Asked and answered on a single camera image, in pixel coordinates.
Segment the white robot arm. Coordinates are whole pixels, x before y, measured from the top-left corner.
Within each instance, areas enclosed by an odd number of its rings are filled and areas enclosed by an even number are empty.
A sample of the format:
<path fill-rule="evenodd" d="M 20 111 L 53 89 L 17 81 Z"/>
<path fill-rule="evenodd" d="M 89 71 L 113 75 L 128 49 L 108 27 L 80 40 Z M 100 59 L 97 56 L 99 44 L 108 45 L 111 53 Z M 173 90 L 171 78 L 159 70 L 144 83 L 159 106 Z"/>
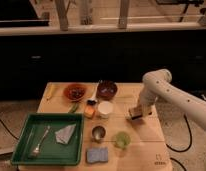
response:
<path fill-rule="evenodd" d="M 160 69 L 147 72 L 142 78 L 144 84 L 139 94 L 138 106 L 145 114 L 145 108 L 155 104 L 158 96 L 183 110 L 196 124 L 206 131 L 206 101 L 171 85 L 171 72 Z"/>

